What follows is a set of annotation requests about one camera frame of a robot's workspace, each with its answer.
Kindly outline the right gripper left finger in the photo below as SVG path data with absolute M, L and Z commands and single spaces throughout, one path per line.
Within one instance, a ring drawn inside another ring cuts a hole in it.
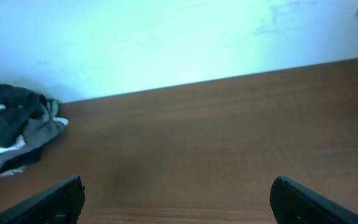
M 85 186 L 78 175 L 0 213 L 0 224 L 76 224 L 85 204 Z

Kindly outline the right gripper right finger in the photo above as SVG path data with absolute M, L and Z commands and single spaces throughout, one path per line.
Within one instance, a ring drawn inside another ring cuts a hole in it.
M 358 224 L 358 214 L 285 176 L 274 180 L 269 202 L 278 224 Z

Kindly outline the dark green t-shirt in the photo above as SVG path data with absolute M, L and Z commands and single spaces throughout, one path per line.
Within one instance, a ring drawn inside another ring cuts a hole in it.
M 46 101 L 27 88 L 0 84 L 0 147 L 12 146 L 29 119 L 45 116 Z

